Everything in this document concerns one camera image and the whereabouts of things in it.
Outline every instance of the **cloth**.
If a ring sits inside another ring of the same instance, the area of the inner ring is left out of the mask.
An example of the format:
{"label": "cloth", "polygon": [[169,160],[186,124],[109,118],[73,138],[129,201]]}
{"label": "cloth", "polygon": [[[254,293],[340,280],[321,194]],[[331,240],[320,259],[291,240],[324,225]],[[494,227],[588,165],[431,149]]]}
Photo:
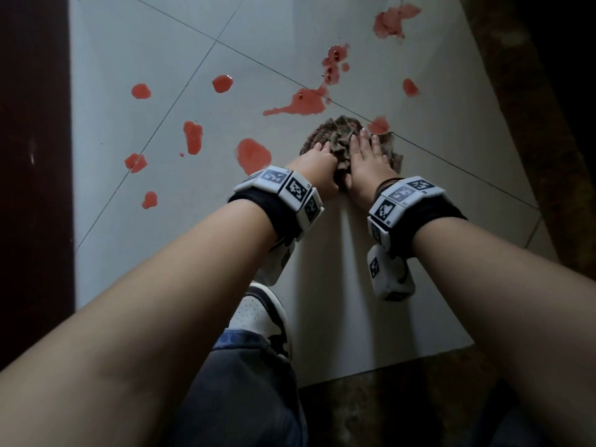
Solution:
{"label": "cloth", "polygon": [[308,445],[294,369],[261,335],[223,332],[160,442],[197,445]]}
{"label": "cloth", "polygon": [[[333,120],[329,118],[326,122],[319,125],[318,128],[309,134],[304,142],[300,155],[306,154],[316,143],[325,144],[330,141],[332,144],[332,153],[337,157],[337,170],[335,181],[341,182],[346,173],[350,173],[350,137],[352,134],[358,135],[362,130],[362,125],[353,117],[339,116]],[[393,152],[393,135],[387,132],[378,135],[383,155],[389,159],[389,165],[397,173],[401,171],[402,160],[404,156]]]}

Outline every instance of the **floor tile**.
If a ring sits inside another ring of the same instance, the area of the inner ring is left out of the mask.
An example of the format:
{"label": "floor tile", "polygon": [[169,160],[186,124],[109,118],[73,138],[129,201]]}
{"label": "floor tile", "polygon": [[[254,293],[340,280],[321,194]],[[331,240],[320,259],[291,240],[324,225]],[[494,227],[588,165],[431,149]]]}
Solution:
{"label": "floor tile", "polygon": [[[136,0],[70,0],[75,244],[213,40]],[[135,99],[145,83],[151,97]]]}
{"label": "floor tile", "polygon": [[[234,84],[218,94],[211,82],[222,73]],[[254,138],[271,151],[273,163],[285,165],[319,123],[349,114],[331,104],[317,115],[262,115],[278,104],[279,94],[298,89],[216,44],[147,146],[149,165],[126,177],[79,248],[78,307],[225,203],[246,176],[234,156],[243,138]],[[180,157],[186,121],[204,127],[203,146],[196,156]],[[421,174],[447,188],[470,220],[525,244],[537,210],[399,138],[395,150],[405,156],[404,175]],[[147,191],[157,193],[158,205],[144,210]],[[376,300],[366,264],[372,244],[365,214],[339,197],[327,204],[273,288],[290,319],[302,386],[471,343],[415,260],[417,294],[403,304]]]}
{"label": "floor tile", "polygon": [[530,244],[527,246],[527,249],[532,251],[534,254],[541,255],[545,259],[559,263],[557,252],[555,251],[555,247],[553,246],[550,235],[548,235],[548,230],[544,224],[544,220],[540,220],[538,229],[532,237]]}
{"label": "floor tile", "polygon": [[217,38],[242,0],[142,0],[202,33]]}
{"label": "floor tile", "polygon": [[[405,1],[421,13],[402,22],[403,40],[373,31],[376,14],[400,0],[246,0],[219,40],[310,88],[328,48],[349,43],[334,101],[386,116],[407,140],[536,206],[459,1]],[[406,96],[405,79],[418,96]]]}

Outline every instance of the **sneaker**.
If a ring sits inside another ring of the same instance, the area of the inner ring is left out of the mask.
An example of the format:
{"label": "sneaker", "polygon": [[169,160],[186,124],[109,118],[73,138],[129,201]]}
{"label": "sneaker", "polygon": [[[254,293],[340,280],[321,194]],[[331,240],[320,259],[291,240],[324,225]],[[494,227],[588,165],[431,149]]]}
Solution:
{"label": "sneaker", "polygon": [[228,328],[256,332],[269,342],[275,353],[291,359],[286,311],[269,287],[251,282]]}

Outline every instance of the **red spill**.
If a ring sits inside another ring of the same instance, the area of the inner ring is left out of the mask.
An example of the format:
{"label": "red spill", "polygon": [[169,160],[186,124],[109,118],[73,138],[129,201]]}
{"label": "red spill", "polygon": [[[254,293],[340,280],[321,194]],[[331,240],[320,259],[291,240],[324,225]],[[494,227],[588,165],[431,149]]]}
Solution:
{"label": "red spill", "polygon": [[151,90],[145,83],[136,84],[130,92],[135,99],[148,99],[151,97]]}
{"label": "red spill", "polygon": [[130,154],[124,160],[124,164],[128,169],[132,169],[132,167],[135,165],[135,161],[137,160],[137,158],[139,158],[139,154]]}
{"label": "red spill", "polygon": [[367,127],[372,134],[383,134],[389,131],[389,122],[384,116],[377,116]]}
{"label": "red spill", "polygon": [[292,96],[292,102],[287,106],[281,108],[274,108],[272,110],[263,111],[263,116],[269,116],[271,114],[279,114],[280,112],[286,112],[287,114],[301,114],[306,116],[308,114],[319,114],[325,111],[325,105],[323,105],[323,97],[327,97],[329,91],[327,85],[323,83],[317,89],[298,89]]}
{"label": "red spill", "polygon": [[215,92],[219,93],[226,92],[229,88],[232,87],[233,82],[234,81],[232,80],[232,77],[230,77],[229,75],[220,75],[218,77],[215,77],[212,81]]}
{"label": "red spill", "polygon": [[324,67],[323,77],[325,83],[337,84],[339,82],[339,63],[347,58],[348,48],[350,48],[350,44],[348,43],[343,47],[341,45],[333,45],[327,52],[327,56],[321,61]]}
{"label": "red spill", "polygon": [[144,155],[141,155],[136,160],[135,164],[132,165],[132,169],[130,170],[130,173],[131,174],[136,174],[141,169],[143,169],[145,166],[147,166],[147,160],[145,160],[145,156]]}
{"label": "red spill", "polygon": [[246,175],[257,172],[271,163],[271,152],[252,138],[244,138],[236,147],[238,164]]}
{"label": "red spill", "polygon": [[186,121],[184,122],[184,134],[187,137],[188,153],[190,155],[197,155],[201,151],[203,127],[192,121]]}
{"label": "red spill", "polygon": [[408,97],[414,97],[415,95],[420,94],[418,87],[413,83],[413,81],[409,78],[406,78],[403,83],[404,92]]}
{"label": "red spill", "polygon": [[151,207],[155,207],[157,205],[157,194],[154,191],[147,191],[145,193],[145,200],[141,204],[143,209],[150,209]]}
{"label": "red spill", "polygon": [[409,3],[402,3],[398,7],[390,7],[388,10],[377,14],[372,29],[377,37],[386,38],[388,36],[397,36],[405,38],[402,28],[402,20],[416,17],[421,9],[418,6]]}

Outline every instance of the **red droplet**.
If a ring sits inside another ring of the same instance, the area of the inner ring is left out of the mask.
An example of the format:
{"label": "red droplet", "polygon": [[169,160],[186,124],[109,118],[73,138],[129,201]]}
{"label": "red droplet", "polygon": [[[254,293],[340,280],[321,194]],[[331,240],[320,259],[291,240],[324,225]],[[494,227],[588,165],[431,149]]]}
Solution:
{"label": "red droplet", "polygon": [[151,207],[155,207],[157,205],[157,194],[154,191],[147,191],[145,193],[145,200],[141,204],[143,209],[150,209]]}
{"label": "red droplet", "polygon": [[257,172],[271,164],[271,152],[252,138],[244,138],[235,150],[238,164],[246,175]]}
{"label": "red droplet", "polygon": [[337,84],[339,82],[338,63],[347,58],[348,48],[350,48],[350,44],[348,43],[343,47],[341,45],[333,45],[327,51],[327,56],[321,61],[325,67],[325,82],[327,84]]}
{"label": "red droplet", "polygon": [[141,155],[141,156],[139,156],[139,158],[137,158],[135,164],[132,165],[132,169],[130,170],[130,173],[136,174],[141,169],[145,168],[145,166],[147,166],[147,161],[145,160],[145,156]]}
{"label": "red droplet", "polygon": [[148,99],[151,97],[151,90],[145,83],[136,84],[130,92],[135,99]]}
{"label": "red droplet", "polygon": [[197,155],[202,147],[203,127],[192,121],[186,121],[184,122],[184,135],[187,138],[188,153]]}
{"label": "red droplet", "polygon": [[325,111],[323,105],[323,97],[327,97],[329,91],[325,83],[320,85],[317,89],[299,89],[293,96],[292,102],[287,106],[281,108],[273,108],[272,110],[263,111],[263,116],[270,116],[271,114],[279,114],[285,112],[287,114],[300,114],[306,116],[308,114],[319,114]]}
{"label": "red droplet", "polygon": [[230,77],[229,75],[219,75],[215,77],[212,81],[215,92],[219,93],[226,92],[229,88],[232,87],[233,82],[234,81],[232,80],[232,77]]}
{"label": "red droplet", "polygon": [[402,86],[404,88],[404,92],[406,93],[406,96],[408,96],[408,97],[414,97],[414,96],[420,94],[420,91],[418,90],[417,86],[409,78],[406,78],[404,80],[404,84]]}
{"label": "red droplet", "polygon": [[377,14],[372,29],[380,38],[397,36],[403,39],[405,36],[402,20],[416,17],[420,12],[421,9],[418,6],[402,2],[398,7],[390,7],[388,10]]}
{"label": "red droplet", "polygon": [[372,134],[383,134],[389,131],[389,122],[384,116],[377,116],[367,127]]}
{"label": "red droplet", "polygon": [[130,154],[128,157],[124,159],[124,164],[128,169],[132,169],[135,165],[135,161],[139,158],[139,154]]}

